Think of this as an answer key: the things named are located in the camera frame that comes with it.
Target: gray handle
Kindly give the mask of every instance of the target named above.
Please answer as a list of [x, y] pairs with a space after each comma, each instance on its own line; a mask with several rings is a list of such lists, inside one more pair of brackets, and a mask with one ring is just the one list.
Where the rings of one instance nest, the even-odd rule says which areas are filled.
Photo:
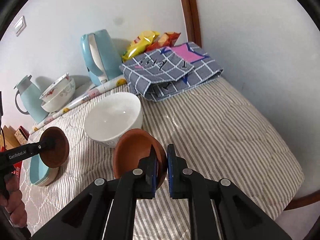
[[28, 111], [23, 112], [23, 111], [20, 109], [20, 107], [18, 106], [18, 103], [17, 103], [17, 96], [18, 96], [18, 94], [19, 94], [19, 91], [17, 91], [17, 93], [16, 93], [16, 98], [15, 98], [15, 100], [14, 100], [14, 101], [16, 102], [16, 107], [17, 107], [17, 109], [18, 109], [19, 112], [22, 113], [22, 114], [29, 114]]

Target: light switch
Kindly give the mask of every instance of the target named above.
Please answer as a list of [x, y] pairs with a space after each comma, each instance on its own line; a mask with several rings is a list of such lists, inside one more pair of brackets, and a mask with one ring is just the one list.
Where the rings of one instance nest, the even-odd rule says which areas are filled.
[[16, 34], [16, 36], [19, 36], [19, 34], [24, 30], [26, 26], [26, 20], [24, 16], [22, 16], [14, 25], [14, 33]]

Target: finger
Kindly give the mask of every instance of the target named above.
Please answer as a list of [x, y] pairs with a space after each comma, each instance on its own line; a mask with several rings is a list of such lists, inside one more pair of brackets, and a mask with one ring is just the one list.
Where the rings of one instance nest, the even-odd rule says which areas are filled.
[[13, 176], [6, 182], [7, 191], [13, 192], [19, 189], [19, 179], [18, 176], [13, 174]]
[[21, 219], [20, 219], [20, 221], [19, 221], [19, 223], [18, 223], [18, 226], [19, 226], [20, 228], [23, 228], [23, 227], [25, 227], [26, 225], [27, 225], [27, 212], [24, 211], [24, 214], [22, 215], [22, 217], [21, 217]]
[[8, 201], [5, 199], [3, 195], [0, 194], [0, 205], [6, 207], [8, 204]]
[[17, 208], [17, 206], [20, 205], [21, 200], [22, 200], [22, 192], [20, 190], [12, 192], [8, 200], [8, 205], [5, 207], [5, 209], [9, 213], [13, 212]]
[[18, 225], [22, 216], [24, 215], [24, 212], [25, 212], [24, 203], [20, 201], [19, 206], [17, 206], [17, 208], [10, 215], [10, 220], [12, 221], [12, 223], [14, 223], [15, 225]]

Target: brown clay bowl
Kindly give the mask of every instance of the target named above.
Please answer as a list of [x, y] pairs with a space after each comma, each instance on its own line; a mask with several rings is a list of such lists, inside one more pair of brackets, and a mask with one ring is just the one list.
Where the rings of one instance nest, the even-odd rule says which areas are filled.
[[49, 127], [45, 130], [40, 141], [48, 137], [54, 139], [55, 147], [41, 152], [40, 158], [49, 168], [58, 168], [68, 159], [69, 142], [64, 132], [58, 127]]
[[113, 153], [113, 172], [116, 179], [136, 169], [139, 160], [149, 156], [151, 145], [155, 148], [158, 159], [157, 188], [159, 188], [167, 175], [167, 156], [161, 144], [141, 129], [125, 132], [118, 141]]

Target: silver bolt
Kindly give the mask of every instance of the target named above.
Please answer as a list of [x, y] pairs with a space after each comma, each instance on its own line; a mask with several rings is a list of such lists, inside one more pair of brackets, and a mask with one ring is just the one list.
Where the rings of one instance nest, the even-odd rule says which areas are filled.
[[97, 185], [97, 186], [101, 186], [103, 183], [104, 183], [104, 179], [103, 178], [98, 178], [94, 181], [94, 183]]
[[183, 169], [182, 172], [185, 175], [190, 175], [190, 174], [192, 174], [192, 169], [186, 168], [186, 169]]
[[221, 183], [221, 185], [226, 186], [226, 187], [230, 186], [230, 184], [231, 184], [230, 180], [228, 180], [228, 179], [222, 179], [220, 181], [220, 183]]
[[143, 173], [143, 170], [142, 170], [142, 169], [134, 169], [134, 170], [132, 171], [132, 173], [133, 173], [134, 175], [141, 175], [141, 174]]

